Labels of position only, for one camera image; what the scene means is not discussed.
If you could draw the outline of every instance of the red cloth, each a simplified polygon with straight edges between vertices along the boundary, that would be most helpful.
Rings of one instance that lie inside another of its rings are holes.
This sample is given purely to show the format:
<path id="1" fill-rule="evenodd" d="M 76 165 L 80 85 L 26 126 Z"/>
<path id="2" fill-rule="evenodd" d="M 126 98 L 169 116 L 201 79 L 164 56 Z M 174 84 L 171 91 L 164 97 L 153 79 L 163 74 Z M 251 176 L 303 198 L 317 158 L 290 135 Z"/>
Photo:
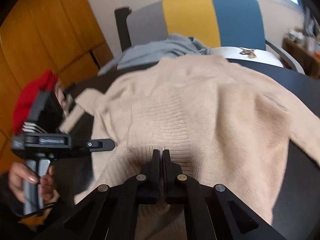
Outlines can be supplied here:
<path id="1" fill-rule="evenodd" d="M 40 91 L 51 91 L 58 81 L 58 76 L 47 70 L 39 79 L 33 80 L 21 90 L 19 99 L 13 111 L 13 132 L 18 134 L 22 131 L 24 121 Z"/>

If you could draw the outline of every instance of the screw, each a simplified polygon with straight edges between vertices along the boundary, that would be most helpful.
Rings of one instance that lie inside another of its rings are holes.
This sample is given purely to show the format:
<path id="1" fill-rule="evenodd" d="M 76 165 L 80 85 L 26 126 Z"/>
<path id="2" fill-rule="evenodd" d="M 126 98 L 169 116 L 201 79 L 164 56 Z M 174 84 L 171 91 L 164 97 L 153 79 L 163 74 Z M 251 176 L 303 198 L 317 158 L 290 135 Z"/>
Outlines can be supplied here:
<path id="1" fill-rule="evenodd" d="M 187 180 L 188 177 L 186 175 L 184 175 L 184 174 L 179 174 L 177 176 L 177 178 L 178 178 L 178 180 L 185 181 L 185 180 Z"/>
<path id="2" fill-rule="evenodd" d="M 147 177 L 144 174 L 139 174 L 137 175 L 136 179 L 138 181 L 144 181 Z"/>
<path id="3" fill-rule="evenodd" d="M 108 185 L 106 185 L 106 184 L 101 184 L 98 187 L 98 191 L 100 191 L 100 192 L 106 192 L 107 190 L 108 190 Z"/>
<path id="4" fill-rule="evenodd" d="M 218 192 L 224 192 L 226 190 L 226 187 L 223 186 L 222 184 L 216 185 L 215 188 L 216 188 L 216 191 Z"/>

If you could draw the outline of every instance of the white wall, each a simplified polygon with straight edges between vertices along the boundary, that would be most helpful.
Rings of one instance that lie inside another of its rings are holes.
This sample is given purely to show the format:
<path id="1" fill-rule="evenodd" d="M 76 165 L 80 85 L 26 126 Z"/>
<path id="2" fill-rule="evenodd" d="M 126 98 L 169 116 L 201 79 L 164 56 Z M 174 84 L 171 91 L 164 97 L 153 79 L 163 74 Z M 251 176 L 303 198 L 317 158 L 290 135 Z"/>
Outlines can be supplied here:
<path id="1" fill-rule="evenodd" d="M 88 0 L 102 33 L 115 57 L 121 54 L 114 10 L 129 6 L 133 11 L 160 0 Z M 281 46 L 284 34 L 294 27 L 303 26 L 303 12 L 287 0 L 258 0 L 263 17 L 265 35 Z"/>

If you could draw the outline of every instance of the black sleeve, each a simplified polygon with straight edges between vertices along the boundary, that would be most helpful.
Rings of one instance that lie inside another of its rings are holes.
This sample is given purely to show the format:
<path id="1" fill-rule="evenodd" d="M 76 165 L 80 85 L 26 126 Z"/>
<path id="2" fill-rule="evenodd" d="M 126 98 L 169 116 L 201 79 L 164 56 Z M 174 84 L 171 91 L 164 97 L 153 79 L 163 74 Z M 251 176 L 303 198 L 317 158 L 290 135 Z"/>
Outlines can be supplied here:
<path id="1" fill-rule="evenodd" d="M 8 185 L 8 173 L 0 176 L 0 236 L 1 239 L 31 240 L 36 233 L 18 223 L 23 204 L 14 196 Z"/>

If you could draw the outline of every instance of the gray clothing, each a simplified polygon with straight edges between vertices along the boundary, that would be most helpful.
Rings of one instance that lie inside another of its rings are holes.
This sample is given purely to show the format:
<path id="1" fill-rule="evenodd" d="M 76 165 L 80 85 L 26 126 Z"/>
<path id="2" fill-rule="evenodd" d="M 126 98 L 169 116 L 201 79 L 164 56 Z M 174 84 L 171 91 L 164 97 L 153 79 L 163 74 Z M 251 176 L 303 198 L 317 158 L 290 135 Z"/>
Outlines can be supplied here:
<path id="1" fill-rule="evenodd" d="M 169 35 L 164 41 L 152 41 L 144 45 L 128 48 L 123 54 L 104 65 L 98 75 L 103 75 L 112 67 L 124 69 L 137 65 L 158 62 L 162 57 L 179 57 L 186 54 L 209 55 L 210 47 L 205 46 L 193 37 L 185 37 L 176 33 Z"/>

